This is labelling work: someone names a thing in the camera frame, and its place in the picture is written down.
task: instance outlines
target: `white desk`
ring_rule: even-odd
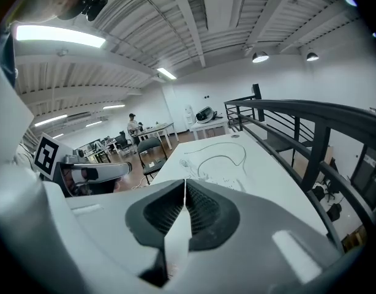
[[[271,200],[319,233],[327,234],[324,223],[308,198],[278,162],[246,133],[236,133],[238,138],[232,138],[232,135],[179,144],[152,184],[171,179],[202,179]],[[216,157],[203,163],[198,175],[199,165],[212,156],[228,156],[239,164],[244,158],[244,149],[247,154],[244,164],[246,174],[242,164],[236,167],[228,158]]]
[[[220,118],[220,119],[211,120],[207,123],[196,122],[193,126],[191,126],[191,128],[189,130],[194,133],[195,140],[198,140],[199,139],[198,134],[197,134],[198,130],[203,131],[203,135],[204,135],[205,138],[207,138],[206,130],[215,129],[216,127],[224,127],[225,128],[225,134],[228,134],[229,129],[228,129],[227,123],[228,123],[227,118],[223,117],[223,118]]]
[[[168,133],[168,130],[167,130],[168,127],[173,128],[173,132],[175,133],[175,137],[177,139],[177,142],[179,142],[174,123],[162,124],[162,125],[153,127],[152,129],[144,130],[144,131],[140,132],[140,134],[138,134],[138,137],[139,137],[140,140],[145,140],[145,136],[148,136],[150,134],[157,134],[158,139],[161,140],[159,133],[163,131],[165,138],[166,138],[166,142],[168,143],[169,149],[172,150],[170,140],[169,140],[169,133]]]

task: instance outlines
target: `wooden floor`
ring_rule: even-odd
[[[220,136],[220,135],[223,135],[224,133],[225,132],[224,132],[223,127],[220,127],[217,129],[210,129],[207,132],[208,137]],[[201,132],[198,132],[198,137],[199,139],[202,139],[203,134]],[[178,134],[178,138],[179,138],[180,143],[186,143],[188,141],[195,140],[194,134],[191,132],[180,133]],[[166,155],[167,157],[169,157],[172,154],[173,150],[175,150],[176,147],[178,146],[178,142],[175,138],[175,135],[171,134],[169,136],[172,150],[169,149],[165,137],[162,137],[161,139],[162,139],[162,145],[164,147]],[[159,149],[154,148],[151,152],[149,151],[147,154],[143,155],[142,159],[144,162],[147,163],[155,159],[162,158],[163,156],[164,154],[160,148]],[[122,155],[122,153],[119,153],[119,154],[113,153],[112,155],[110,155],[110,160],[112,162],[130,162],[132,164],[132,171],[128,175],[123,176],[122,181],[119,182],[120,188],[118,189],[118,191],[130,190],[133,187],[139,185],[144,175],[143,175],[143,169],[141,167],[141,163],[139,160],[139,155],[137,153],[134,154],[133,151],[131,151],[129,154],[125,156]],[[146,178],[144,178],[141,182],[141,187],[143,186],[147,186]]]

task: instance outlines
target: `lamp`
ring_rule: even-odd
[[[316,61],[317,59],[318,59],[318,55],[316,55],[314,52],[310,52],[306,56],[306,61]]]
[[[268,55],[264,51],[255,52],[254,56],[252,57],[253,63],[263,62],[268,59]]]

